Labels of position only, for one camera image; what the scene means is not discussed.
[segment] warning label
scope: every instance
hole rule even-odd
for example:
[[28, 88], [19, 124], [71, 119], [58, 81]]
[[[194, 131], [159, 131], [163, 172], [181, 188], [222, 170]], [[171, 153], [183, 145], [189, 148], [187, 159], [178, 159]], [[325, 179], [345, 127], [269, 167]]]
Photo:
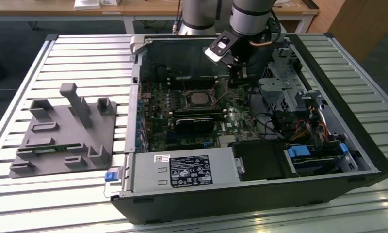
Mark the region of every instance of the warning label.
[[214, 184], [209, 155], [170, 158], [174, 188]]

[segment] barcode sticker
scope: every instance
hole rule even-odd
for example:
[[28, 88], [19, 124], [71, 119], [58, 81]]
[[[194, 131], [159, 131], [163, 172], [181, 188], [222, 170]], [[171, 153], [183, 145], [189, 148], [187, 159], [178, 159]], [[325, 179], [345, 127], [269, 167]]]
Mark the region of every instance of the barcode sticker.
[[154, 157], [154, 162], [156, 162], [156, 163], [170, 162], [170, 155], [168, 154], [156, 155]]

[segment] orange wire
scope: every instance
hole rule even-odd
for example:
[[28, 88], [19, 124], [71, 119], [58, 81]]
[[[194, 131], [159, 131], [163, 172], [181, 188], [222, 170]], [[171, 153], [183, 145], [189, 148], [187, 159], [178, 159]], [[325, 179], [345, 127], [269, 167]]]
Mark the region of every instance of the orange wire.
[[265, 43], [257, 43], [257, 42], [254, 42], [254, 41], [250, 41], [250, 43], [251, 43], [253, 46], [263, 47], [263, 46], [269, 46], [269, 45], [271, 45], [274, 42], [270, 41], [270, 42], [265, 42]]

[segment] wooden table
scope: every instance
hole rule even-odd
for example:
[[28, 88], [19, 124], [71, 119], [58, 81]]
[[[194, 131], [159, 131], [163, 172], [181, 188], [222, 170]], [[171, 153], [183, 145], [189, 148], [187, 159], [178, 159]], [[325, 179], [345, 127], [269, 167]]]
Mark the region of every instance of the wooden table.
[[126, 0], [119, 6], [75, 10], [75, 0], [0, 0], [0, 21], [124, 21]]
[[[119, 6], [75, 11], [75, 0], [0, 0], [0, 21], [120, 20], [128, 34], [135, 34], [136, 20], [175, 20], [179, 0], [123, 0]], [[319, 10], [302, 0], [275, 8], [282, 21], [298, 21], [297, 33], [305, 33]]]

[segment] table leg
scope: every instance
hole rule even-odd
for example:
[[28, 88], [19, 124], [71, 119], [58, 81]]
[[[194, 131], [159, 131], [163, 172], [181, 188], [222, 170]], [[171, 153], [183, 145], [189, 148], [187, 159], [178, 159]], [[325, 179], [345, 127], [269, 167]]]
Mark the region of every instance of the table leg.
[[135, 34], [134, 16], [124, 16], [123, 18], [127, 34]]
[[295, 31], [297, 34], [302, 34], [302, 33], [306, 33], [309, 31], [313, 20], [314, 20], [314, 15], [303, 16], [303, 19], [299, 22], [299, 25], [298, 25], [298, 28]]
[[31, 26], [31, 29], [32, 30], [38, 30], [39, 29], [38, 21], [28, 21], [27, 23]]

